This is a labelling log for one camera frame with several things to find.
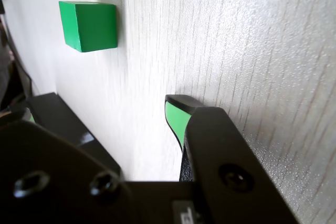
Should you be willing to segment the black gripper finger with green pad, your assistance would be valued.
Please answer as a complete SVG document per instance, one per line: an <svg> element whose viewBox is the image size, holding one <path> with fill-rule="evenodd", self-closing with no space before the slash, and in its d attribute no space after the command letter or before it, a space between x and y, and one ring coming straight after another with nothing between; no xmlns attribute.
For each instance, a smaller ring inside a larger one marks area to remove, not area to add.
<svg viewBox="0 0 336 224"><path fill-rule="evenodd" d="M224 109L168 94L165 118L189 162L207 223L297 222Z"/></svg>

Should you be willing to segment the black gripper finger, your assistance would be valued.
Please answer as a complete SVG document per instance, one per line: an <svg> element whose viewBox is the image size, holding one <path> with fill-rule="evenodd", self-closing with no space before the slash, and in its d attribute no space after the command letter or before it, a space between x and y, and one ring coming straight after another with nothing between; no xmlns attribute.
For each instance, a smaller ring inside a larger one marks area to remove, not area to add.
<svg viewBox="0 0 336 224"><path fill-rule="evenodd" d="M29 120L1 117L1 223L138 223L117 175Z"/></svg>

